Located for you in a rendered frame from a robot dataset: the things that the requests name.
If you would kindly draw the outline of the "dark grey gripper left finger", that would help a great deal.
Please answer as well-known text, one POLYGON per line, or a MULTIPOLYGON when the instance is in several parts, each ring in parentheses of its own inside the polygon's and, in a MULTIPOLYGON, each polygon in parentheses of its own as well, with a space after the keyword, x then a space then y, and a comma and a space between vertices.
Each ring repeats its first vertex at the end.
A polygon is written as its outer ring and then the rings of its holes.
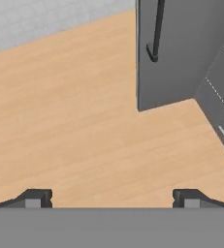
POLYGON ((0 207, 52 208, 51 189, 27 189, 15 199, 0 202, 0 207))

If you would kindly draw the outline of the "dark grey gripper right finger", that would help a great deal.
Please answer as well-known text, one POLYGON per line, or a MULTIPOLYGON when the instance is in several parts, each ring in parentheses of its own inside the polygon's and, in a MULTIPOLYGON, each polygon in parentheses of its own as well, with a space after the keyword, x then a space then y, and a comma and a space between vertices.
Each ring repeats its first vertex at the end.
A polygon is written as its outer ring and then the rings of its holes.
POLYGON ((174 189, 175 208, 216 208, 224 207, 223 201, 209 198, 198 189, 174 189))

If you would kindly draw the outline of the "grey cupboard run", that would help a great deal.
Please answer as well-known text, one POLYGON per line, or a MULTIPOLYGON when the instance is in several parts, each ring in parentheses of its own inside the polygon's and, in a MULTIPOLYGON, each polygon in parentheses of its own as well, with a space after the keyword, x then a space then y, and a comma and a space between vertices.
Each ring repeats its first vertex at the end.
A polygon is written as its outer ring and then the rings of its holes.
POLYGON ((224 46, 219 50, 198 89, 195 100, 224 145, 224 46))

